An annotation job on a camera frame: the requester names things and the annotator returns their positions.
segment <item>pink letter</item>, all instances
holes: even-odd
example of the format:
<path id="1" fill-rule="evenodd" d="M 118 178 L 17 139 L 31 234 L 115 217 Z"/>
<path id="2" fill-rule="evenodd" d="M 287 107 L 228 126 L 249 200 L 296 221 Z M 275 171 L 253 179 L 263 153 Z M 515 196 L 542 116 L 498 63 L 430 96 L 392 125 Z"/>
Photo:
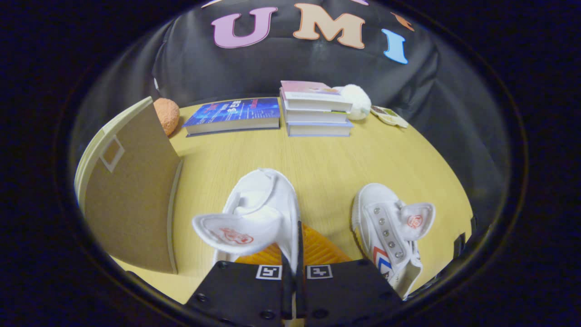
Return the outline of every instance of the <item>pink letter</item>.
<path id="1" fill-rule="evenodd" d="M 321 6 L 310 3 L 296 3 L 295 7 L 300 9 L 300 27 L 292 35 L 305 40 L 316 40 L 319 34 L 315 31 L 315 26 L 319 27 L 327 41 L 333 40 L 339 32 L 342 32 L 337 41 L 348 47 L 355 49 L 365 48 L 361 42 L 361 26 L 365 20 L 350 13 L 344 13 L 333 20 L 329 13 Z"/>
<path id="2" fill-rule="evenodd" d="M 247 36 L 238 37 L 234 35 L 234 21 L 240 18 L 239 13 L 233 13 L 212 22 L 214 26 L 214 43 L 221 48 L 247 47 L 262 41 L 270 30 L 270 16 L 277 11 L 276 7 L 264 7 L 250 11 L 254 16 L 254 32 Z"/>
<path id="3" fill-rule="evenodd" d="M 354 2 L 360 3 L 360 4 L 364 5 L 364 6 L 368 6 L 368 5 L 369 5 L 369 4 L 367 3 L 367 1 L 365 1 L 365 0 L 351 0 L 351 1 L 354 1 Z"/>

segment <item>blue book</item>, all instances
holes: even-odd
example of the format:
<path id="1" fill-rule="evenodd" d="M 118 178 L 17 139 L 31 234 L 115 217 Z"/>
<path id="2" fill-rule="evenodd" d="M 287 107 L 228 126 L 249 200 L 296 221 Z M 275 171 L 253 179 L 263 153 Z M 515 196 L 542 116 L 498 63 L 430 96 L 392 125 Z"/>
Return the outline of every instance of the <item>blue book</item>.
<path id="1" fill-rule="evenodd" d="M 331 136 L 347 137 L 353 124 L 347 120 L 344 123 L 286 123 L 289 136 Z"/>
<path id="2" fill-rule="evenodd" d="M 201 106 L 184 123 L 188 135 L 280 128 L 278 98 L 215 102 Z"/>

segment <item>pink book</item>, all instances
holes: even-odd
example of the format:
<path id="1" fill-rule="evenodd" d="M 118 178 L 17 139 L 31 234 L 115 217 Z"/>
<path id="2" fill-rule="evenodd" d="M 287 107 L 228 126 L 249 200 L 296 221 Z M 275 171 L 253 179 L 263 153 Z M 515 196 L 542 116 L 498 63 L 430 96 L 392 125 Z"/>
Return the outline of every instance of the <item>pink book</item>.
<path id="1" fill-rule="evenodd" d="M 281 81 L 284 100 L 290 110 L 351 110 L 352 104 L 344 99 L 338 90 L 320 82 Z"/>

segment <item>beige letter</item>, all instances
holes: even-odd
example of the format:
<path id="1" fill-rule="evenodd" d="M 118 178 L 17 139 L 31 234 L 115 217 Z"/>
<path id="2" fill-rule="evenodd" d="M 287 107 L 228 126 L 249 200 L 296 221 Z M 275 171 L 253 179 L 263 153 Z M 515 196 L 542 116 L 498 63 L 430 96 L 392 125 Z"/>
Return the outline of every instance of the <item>beige letter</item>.
<path id="1" fill-rule="evenodd" d="M 400 24 L 407 27 L 410 31 L 415 32 L 414 28 L 411 27 L 411 23 L 408 22 L 405 18 L 395 13 L 392 13 L 392 15 L 396 17 L 397 21 L 400 22 Z"/>
<path id="2" fill-rule="evenodd" d="M 361 42 L 361 26 L 365 24 L 364 19 L 344 13 L 333 20 L 321 6 L 297 3 L 295 7 L 300 9 L 301 18 L 300 29 L 292 34 L 294 37 L 305 40 L 318 39 L 319 34 L 315 32 L 315 25 L 317 25 L 327 41 L 333 40 L 342 31 L 343 33 L 337 39 L 339 43 L 356 49 L 365 48 L 365 44 Z"/>

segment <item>white sneaker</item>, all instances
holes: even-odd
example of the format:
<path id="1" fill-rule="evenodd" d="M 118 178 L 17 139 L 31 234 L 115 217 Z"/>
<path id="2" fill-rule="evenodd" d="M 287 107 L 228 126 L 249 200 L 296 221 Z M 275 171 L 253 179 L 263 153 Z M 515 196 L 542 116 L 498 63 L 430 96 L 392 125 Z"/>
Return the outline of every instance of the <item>white sneaker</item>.
<path id="1" fill-rule="evenodd" d="M 192 219 L 196 233 L 214 247 L 217 261 L 234 262 L 242 255 L 277 243 L 293 276 L 299 253 L 299 203 L 289 180 L 273 169 L 258 169 L 242 177 L 221 214 Z"/>
<path id="2" fill-rule="evenodd" d="M 353 201 L 352 229 L 359 245 L 403 300 L 423 269 L 417 240 L 435 216 L 433 204 L 405 205 L 378 183 L 365 185 Z"/>

